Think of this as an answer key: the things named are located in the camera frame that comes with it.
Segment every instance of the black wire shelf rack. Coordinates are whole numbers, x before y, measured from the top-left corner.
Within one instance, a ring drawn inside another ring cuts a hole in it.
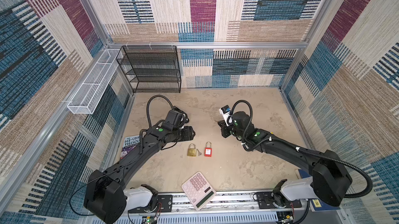
[[[123,46],[121,53],[117,62],[134,93],[180,92],[176,46]]]

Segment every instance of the patterned wall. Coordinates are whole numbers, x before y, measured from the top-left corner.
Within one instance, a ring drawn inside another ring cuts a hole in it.
[[[296,49],[178,49],[182,88],[277,87]]]
[[[399,223],[398,24],[399,0],[335,0],[285,89],[313,148],[372,178],[344,201],[357,223]]]
[[[0,183],[102,44],[79,0],[0,0]]]
[[[91,0],[125,42],[299,42],[321,0]]]
[[[105,162],[129,99],[122,75],[115,72],[94,114],[69,113],[34,169],[0,217],[1,224],[77,223],[69,198]],[[85,188],[72,206],[82,212]]]

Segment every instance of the white wire mesh basket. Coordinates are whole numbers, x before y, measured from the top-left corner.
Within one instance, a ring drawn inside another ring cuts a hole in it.
[[[73,114],[93,114],[112,75],[118,67],[116,58],[122,58],[119,49],[107,49],[98,59],[85,81],[68,103]]]

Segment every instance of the calculator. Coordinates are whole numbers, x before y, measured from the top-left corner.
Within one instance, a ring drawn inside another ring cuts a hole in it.
[[[200,210],[216,195],[201,172],[195,173],[183,183],[182,189],[196,210]]]

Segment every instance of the blue book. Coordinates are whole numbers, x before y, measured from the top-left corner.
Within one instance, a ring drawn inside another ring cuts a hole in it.
[[[303,169],[297,169],[295,173],[297,174],[299,179],[310,177],[310,175]],[[310,205],[310,208],[312,209],[313,212],[339,209],[339,207],[330,206],[320,199],[311,199],[310,202],[312,203]]]

